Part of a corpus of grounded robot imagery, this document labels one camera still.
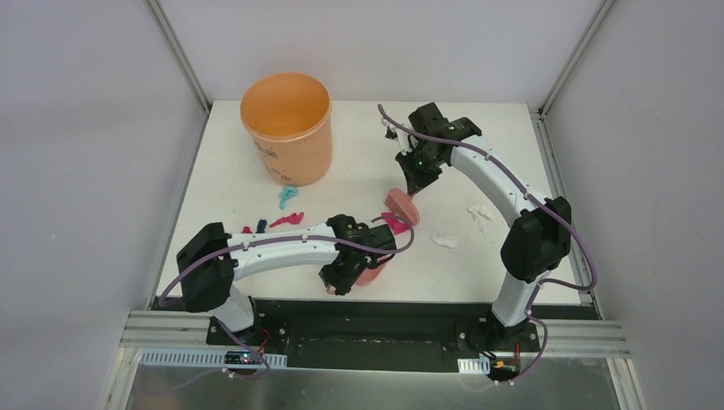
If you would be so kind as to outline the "pink dustpan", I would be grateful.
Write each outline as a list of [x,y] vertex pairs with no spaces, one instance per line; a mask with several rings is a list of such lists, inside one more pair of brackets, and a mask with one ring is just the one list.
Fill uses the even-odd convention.
[[359,277],[359,279],[353,285],[352,289],[355,286],[360,287],[360,286],[367,286],[367,285],[371,284],[379,276],[379,274],[384,270],[387,263],[390,262],[393,258],[394,257],[392,255],[384,255],[384,256],[381,256],[378,258],[372,258],[371,264],[362,273],[362,275]]

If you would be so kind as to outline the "pink hand brush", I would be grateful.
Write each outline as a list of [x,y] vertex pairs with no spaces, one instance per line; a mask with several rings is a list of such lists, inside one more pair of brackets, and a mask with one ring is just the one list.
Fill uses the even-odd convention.
[[390,212],[409,221],[412,226],[419,224],[420,214],[412,198],[405,191],[399,188],[390,189],[384,200],[384,205]]

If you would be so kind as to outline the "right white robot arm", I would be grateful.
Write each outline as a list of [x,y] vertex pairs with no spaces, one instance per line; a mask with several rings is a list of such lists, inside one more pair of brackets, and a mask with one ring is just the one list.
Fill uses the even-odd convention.
[[388,138],[398,140],[395,160],[408,196],[435,182],[443,166],[466,176],[496,207],[509,232],[500,250],[505,277],[486,316],[482,339],[497,350],[515,343],[528,323],[540,281],[558,268],[571,248],[571,206],[550,199],[522,182],[494,153],[481,128],[467,117],[446,118],[437,105],[413,111],[408,126],[385,119]]

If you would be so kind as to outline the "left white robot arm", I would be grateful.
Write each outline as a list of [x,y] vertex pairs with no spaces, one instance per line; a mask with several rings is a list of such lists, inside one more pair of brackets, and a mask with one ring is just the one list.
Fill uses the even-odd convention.
[[338,214],[324,223],[296,231],[238,233],[222,223],[203,226],[178,251],[181,305],[189,313],[210,313],[240,345],[254,343],[260,322],[252,299],[236,289],[243,278],[276,269],[314,265],[324,287],[346,295],[367,271],[398,253],[391,228],[381,219],[374,225]]

